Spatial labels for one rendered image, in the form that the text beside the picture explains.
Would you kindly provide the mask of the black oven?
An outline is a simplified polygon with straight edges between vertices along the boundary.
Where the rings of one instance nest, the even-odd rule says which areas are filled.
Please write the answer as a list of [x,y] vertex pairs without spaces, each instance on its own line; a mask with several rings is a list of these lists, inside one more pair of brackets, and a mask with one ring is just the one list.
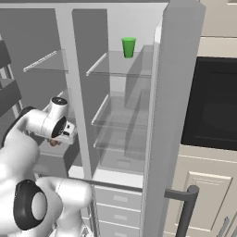
[[196,59],[181,143],[237,151],[237,58]]

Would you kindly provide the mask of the green cup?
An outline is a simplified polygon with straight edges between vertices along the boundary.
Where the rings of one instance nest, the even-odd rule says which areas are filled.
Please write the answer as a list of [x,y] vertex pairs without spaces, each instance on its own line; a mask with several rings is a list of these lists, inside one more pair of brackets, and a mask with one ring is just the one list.
[[132,58],[135,48],[136,39],[134,37],[123,37],[121,39],[123,54],[125,58]]

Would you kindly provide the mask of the clear crisper drawer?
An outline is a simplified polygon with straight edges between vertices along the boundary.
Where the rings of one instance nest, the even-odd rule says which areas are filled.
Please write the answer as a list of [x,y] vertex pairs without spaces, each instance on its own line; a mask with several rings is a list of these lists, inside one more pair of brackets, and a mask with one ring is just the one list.
[[134,172],[143,172],[144,154],[132,153],[124,150],[106,149],[102,154],[101,165],[107,168],[118,168]]

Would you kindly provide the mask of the beige cupboard door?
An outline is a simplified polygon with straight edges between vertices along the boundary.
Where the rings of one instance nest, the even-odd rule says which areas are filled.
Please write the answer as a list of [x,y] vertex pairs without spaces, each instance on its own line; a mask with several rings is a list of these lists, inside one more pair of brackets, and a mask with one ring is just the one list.
[[222,237],[237,237],[237,151],[182,145],[172,188],[191,185],[199,194],[186,236],[217,237],[228,216]]

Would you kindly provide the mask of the grey fridge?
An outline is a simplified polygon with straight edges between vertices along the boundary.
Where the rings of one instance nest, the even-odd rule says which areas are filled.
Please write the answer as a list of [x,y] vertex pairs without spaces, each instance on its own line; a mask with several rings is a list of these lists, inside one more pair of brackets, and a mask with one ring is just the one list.
[[[69,111],[62,134],[75,135],[73,144],[51,146],[51,139],[26,131],[40,149],[29,179],[58,177],[90,184],[92,202],[81,210],[81,217],[94,237],[101,236],[95,189],[90,181],[102,170],[142,177],[144,170],[103,167],[102,154],[109,148],[95,148],[94,142],[103,128],[114,126],[93,126],[92,120],[108,94],[124,95],[126,103],[140,94],[150,101],[152,74],[150,78],[87,76],[86,71],[104,53],[123,53],[123,37],[136,39],[133,53],[152,52],[153,64],[156,26],[167,6],[166,0],[0,1],[0,32],[11,58],[13,77],[19,89],[26,87],[30,95],[28,105],[22,110],[32,106],[43,111],[53,97],[64,98]],[[68,73],[23,71],[31,63],[61,49],[66,51]]]

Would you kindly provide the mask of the wide grey fridge door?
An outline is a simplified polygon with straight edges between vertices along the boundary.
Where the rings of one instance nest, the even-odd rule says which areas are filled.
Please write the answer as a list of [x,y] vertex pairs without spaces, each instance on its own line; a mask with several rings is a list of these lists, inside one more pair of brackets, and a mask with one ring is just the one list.
[[162,237],[206,7],[170,0],[155,31],[139,237]]

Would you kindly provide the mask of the white freezer drawer front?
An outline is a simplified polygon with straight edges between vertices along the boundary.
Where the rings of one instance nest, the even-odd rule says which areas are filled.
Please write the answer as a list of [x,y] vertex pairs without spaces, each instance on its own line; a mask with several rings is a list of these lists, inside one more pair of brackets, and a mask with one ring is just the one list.
[[97,213],[100,220],[121,225],[140,227],[140,212],[114,206],[98,205]]
[[142,195],[140,193],[102,186],[95,186],[94,189],[97,203],[135,210],[141,209]]
[[113,222],[99,221],[101,237],[139,237],[140,229]]

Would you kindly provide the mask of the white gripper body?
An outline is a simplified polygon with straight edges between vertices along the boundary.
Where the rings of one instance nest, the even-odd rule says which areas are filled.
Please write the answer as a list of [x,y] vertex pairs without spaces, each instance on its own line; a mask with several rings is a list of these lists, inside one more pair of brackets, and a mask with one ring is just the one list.
[[70,136],[61,134],[61,135],[57,136],[56,138],[53,138],[53,141],[58,141],[58,142],[61,142],[61,143],[66,143],[66,144],[73,144],[74,139],[75,139],[74,134],[72,134]]

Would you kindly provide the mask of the short glass fridge shelf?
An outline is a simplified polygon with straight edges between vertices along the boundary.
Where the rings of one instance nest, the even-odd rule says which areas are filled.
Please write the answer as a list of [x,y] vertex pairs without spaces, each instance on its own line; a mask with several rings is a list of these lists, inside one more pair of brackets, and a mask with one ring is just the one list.
[[27,71],[46,71],[46,72],[63,72],[68,73],[68,62],[66,59],[66,51],[64,49],[54,51],[39,60],[31,63],[23,69]]

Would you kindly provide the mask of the fridge door with dark bins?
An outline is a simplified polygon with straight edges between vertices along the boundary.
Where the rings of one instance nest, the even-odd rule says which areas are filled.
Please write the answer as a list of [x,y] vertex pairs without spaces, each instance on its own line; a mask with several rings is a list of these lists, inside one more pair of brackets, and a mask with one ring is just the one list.
[[10,65],[11,58],[0,35],[0,117],[11,109],[17,118],[23,106],[19,86],[13,77]]

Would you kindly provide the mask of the beige wall cupboard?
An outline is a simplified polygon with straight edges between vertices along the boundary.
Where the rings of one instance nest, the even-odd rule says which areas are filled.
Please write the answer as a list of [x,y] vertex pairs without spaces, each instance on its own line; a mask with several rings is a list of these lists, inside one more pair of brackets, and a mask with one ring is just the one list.
[[200,0],[206,7],[204,37],[237,37],[237,0]]

